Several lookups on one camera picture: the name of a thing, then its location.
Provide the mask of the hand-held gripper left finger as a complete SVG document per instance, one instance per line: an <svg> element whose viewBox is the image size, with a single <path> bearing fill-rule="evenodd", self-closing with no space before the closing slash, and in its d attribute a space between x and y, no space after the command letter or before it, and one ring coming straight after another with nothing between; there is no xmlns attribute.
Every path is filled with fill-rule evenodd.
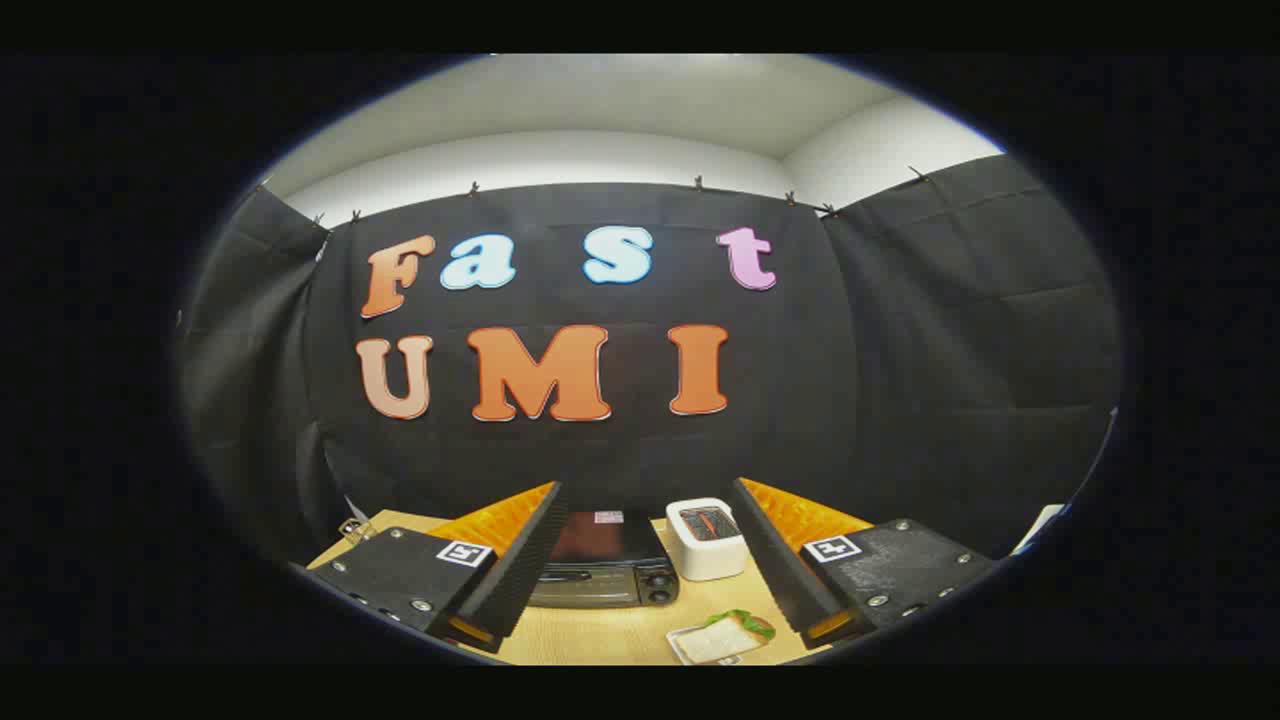
<svg viewBox="0 0 1280 720"><path fill-rule="evenodd" d="M495 653L527 607L568 510L558 480L471 510L413 500L378 511L371 532L291 564L291 573L431 643Z"/></svg>

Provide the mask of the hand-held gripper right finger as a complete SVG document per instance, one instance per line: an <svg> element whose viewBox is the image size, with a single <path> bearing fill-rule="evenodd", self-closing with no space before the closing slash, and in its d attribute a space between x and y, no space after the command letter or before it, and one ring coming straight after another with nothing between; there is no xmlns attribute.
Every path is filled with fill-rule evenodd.
<svg viewBox="0 0 1280 720"><path fill-rule="evenodd" d="M897 625L995 561L913 519L872 524L739 478L730 506L758 570L809 650Z"/></svg>

